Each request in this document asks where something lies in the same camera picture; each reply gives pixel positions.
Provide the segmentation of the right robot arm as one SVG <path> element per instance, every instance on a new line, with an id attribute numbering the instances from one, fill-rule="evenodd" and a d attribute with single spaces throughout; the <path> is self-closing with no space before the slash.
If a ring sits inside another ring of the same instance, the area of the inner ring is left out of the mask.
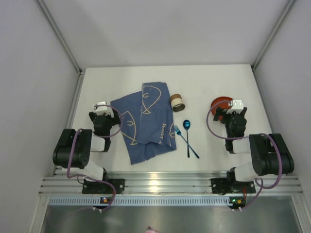
<path id="1" fill-rule="evenodd" d="M 213 121 L 224 124 L 226 136 L 219 136 L 208 126 L 208 130 L 217 138 L 225 141 L 225 149 L 230 154 L 247 154 L 250 160 L 243 165 L 231 168 L 227 179 L 231 183 L 246 183 L 265 175 L 277 175 L 275 184 L 267 186 L 271 189 L 279 183 L 281 175 L 292 173 L 294 160 L 287 145 L 279 133 L 258 133 L 245 135 L 247 108 L 237 107 L 234 101 L 221 101 L 211 106 Z"/>

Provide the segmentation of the blue metallic fork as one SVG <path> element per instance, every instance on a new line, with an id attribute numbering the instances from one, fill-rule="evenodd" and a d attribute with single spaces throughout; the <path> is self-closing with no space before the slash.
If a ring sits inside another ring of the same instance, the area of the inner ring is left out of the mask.
<path id="1" fill-rule="evenodd" d="M 181 131 L 180 131 L 180 129 L 178 128 L 178 126 L 177 125 L 175 125 L 174 124 L 174 131 L 175 131 L 175 133 L 178 135 L 178 136 L 180 136 L 185 142 L 186 142 L 186 144 L 187 144 L 187 146 L 189 147 L 189 149 L 194 153 L 194 155 L 196 156 L 196 158 L 200 158 L 199 157 L 199 155 L 195 152 L 195 150 L 191 147 L 191 145 L 189 144 L 189 142 L 184 138 L 184 136 L 182 135 L 182 133 L 181 133 Z"/>

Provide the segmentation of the red plate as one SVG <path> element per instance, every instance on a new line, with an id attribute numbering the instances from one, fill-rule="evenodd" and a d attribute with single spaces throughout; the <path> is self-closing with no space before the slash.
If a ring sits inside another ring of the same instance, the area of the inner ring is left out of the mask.
<path id="1" fill-rule="evenodd" d="M 225 97 L 225 96 L 217 97 L 211 104 L 211 107 L 213 105 L 216 105 L 211 111 L 213 116 L 215 116 L 218 107 L 221 109 L 226 109 L 226 110 L 230 109 L 231 106 L 229 105 L 228 101 L 232 101 L 232 100 L 233 99 L 231 97 Z"/>

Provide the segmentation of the brown paper cup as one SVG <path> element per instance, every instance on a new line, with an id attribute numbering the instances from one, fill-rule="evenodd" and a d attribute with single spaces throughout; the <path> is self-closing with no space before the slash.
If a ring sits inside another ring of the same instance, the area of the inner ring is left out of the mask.
<path id="1" fill-rule="evenodd" d="M 170 96 L 170 104 L 172 107 L 172 110 L 174 112 L 180 112 L 185 109 L 185 104 L 182 99 L 182 96 L 180 94 L 173 94 Z"/>

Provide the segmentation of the blue fish-print placemat cloth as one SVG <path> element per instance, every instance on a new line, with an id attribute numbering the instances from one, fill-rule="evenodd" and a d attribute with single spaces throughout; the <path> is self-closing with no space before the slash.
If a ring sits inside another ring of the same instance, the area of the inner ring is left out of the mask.
<path id="1" fill-rule="evenodd" d="M 176 150 L 173 110 L 166 83 L 143 83 L 141 91 L 111 101 L 132 165 Z"/>

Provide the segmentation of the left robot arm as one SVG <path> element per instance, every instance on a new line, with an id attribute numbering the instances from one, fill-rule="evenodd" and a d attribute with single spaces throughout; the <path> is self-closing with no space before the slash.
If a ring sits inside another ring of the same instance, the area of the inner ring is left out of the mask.
<path id="1" fill-rule="evenodd" d="M 83 177 L 90 182 L 108 182 L 105 168 L 91 160 L 92 152 L 108 152 L 111 129 L 121 124 L 116 110 L 88 113 L 93 129 L 64 129 L 55 146 L 52 160 L 68 177 Z"/>

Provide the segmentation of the blue metallic spoon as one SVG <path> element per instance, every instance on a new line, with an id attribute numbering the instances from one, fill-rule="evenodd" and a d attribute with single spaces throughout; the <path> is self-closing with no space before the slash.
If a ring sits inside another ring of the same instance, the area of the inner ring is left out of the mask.
<path id="1" fill-rule="evenodd" d="M 188 119 L 183 121 L 183 127 L 186 130 L 186 136 L 187 136 L 187 143 L 189 142 L 189 128 L 190 128 L 190 121 Z M 187 157 L 190 158 L 190 147 L 187 145 Z"/>

